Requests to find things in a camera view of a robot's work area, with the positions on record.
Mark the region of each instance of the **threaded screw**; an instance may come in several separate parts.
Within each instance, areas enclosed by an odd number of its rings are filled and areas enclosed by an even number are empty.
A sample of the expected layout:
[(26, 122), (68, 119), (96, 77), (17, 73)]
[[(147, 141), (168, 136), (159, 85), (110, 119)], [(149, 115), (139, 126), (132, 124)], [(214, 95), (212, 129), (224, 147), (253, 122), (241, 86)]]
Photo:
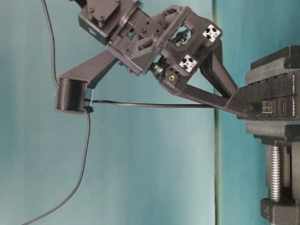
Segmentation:
[(269, 198), (272, 202), (281, 201), (282, 194), (282, 162), (281, 149), (278, 146), (272, 146), (270, 149), (270, 188)]

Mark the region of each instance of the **usb port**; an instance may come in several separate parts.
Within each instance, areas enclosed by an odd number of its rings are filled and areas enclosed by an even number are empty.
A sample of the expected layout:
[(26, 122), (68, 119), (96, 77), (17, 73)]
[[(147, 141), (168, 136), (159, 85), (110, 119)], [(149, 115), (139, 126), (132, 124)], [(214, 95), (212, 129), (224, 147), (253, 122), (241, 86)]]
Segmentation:
[(262, 112), (263, 112), (263, 114), (273, 114), (274, 113), (274, 101), (263, 101), (262, 102)]
[(285, 99), (281, 101), (281, 104), (280, 104), (280, 108), (281, 108), (281, 115), (285, 115), (285, 108), (286, 108), (286, 104), (285, 104)]

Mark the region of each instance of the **black cylindrical spool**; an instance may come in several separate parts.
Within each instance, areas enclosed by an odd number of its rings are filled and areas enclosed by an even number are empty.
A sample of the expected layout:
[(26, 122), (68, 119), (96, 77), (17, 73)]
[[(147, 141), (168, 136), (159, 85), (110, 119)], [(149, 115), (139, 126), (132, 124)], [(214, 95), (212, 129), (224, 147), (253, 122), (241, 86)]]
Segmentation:
[(61, 78), (56, 108), (82, 113), (85, 88), (86, 82)]

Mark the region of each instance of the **wire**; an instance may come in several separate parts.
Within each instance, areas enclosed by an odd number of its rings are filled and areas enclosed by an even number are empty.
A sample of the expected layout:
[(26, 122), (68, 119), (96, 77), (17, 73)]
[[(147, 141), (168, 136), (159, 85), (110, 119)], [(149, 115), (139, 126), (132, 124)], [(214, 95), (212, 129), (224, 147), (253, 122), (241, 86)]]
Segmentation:
[(85, 161), (86, 161), (86, 156), (87, 156), (87, 152), (88, 152), (88, 146), (89, 146), (89, 140), (90, 140), (90, 114), (88, 113), (88, 130), (87, 130), (87, 135), (86, 135), (86, 141), (85, 141), (85, 147), (84, 147), (84, 152), (83, 152), (83, 160), (82, 160), (82, 166), (81, 166), (81, 170), (80, 170), (80, 175), (79, 175), (79, 180), (75, 186), (75, 188), (73, 189), (73, 191), (65, 198), (64, 201), (62, 201), (60, 204), (58, 204), (57, 206), (55, 206), (53, 209), (45, 212), (44, 214), (22, 224), (22, 225), (29, 225), (47, 215), (49, 215), (50, 213), (53, 213), (54, 211), (58, 210), (62, 205), (64, 205), (77, 191), (77, 189), (80, 186), (80, 183), (83, 179), (83, 173), (84, 173), (84, 169), (85, 169)]
[(52, 29), (51, 20), (50, 20), (50, 17), (49, 17), (46, 2), (45, 2), (45, 0), (41, 0), (41, 1), (42, 1), (43, 9), (44, 9), (44, 12), (45, 12), (46, 21), (47, 21), (47, 25), (48, 25), (48, 29), (49, 29), (49, 33), (50, 33), (50, 39), (51, 39), (52, 78), (53, 78), (53, 83), (54, 83), (55, 87), (58, 89), (59, 85), (58, 85), (57, 79), (56, 79), (56, 66), (55, 66), (55, 40), (54, 40), (54, 34), (53, 34), (53, 29)]
[(103, 104), (119, 105), (125, 107), (145, 107), (145, 108), (214, 108), (211, 105), (201, 105), (201, 104), (146, 104), (146, 103), (115, 102), (109, 100), (93, 100), (93, 103), (103, 103)]

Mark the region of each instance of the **teal backdrop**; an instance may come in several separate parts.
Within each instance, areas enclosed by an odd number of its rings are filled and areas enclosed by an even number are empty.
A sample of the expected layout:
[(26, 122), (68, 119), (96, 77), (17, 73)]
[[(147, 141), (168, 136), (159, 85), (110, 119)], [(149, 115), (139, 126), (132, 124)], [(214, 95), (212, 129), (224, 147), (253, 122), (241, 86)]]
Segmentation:
[[(47, 3), (58, 75), (105, 49), (79, 27), (75, 3)], [(189, 5), (212, 19), (211, 0), (144, 0), (143, 9), (154, 15), (171, 4)], [(0, 225), (19, 225), (55, 206), (75, 186), (86, 117), (53, 112), (50, 39), (41, 1), (2, 0), (0, 29)], [(193, 83), (212, 91), (200, 76)], [(119, 65), (101, 81), (95, 95), (188, 103), (162, 89), (153, 75), (136, 77)], [(94, 110), (82, 185), (60, 210), (35, 224), (215, 223), (213, 110), (111, 105), (95, 105)]]
[[(239, 86), (251, 62), (300, 45), (299, 0), (215, 0), (214, 15), (224, 32), (224, 65)], [(226, 112), (217, 114), (217, 134), (218, 224), (269, 224), (260, 217), (260, 200), (268, 196), (263, 145)]]

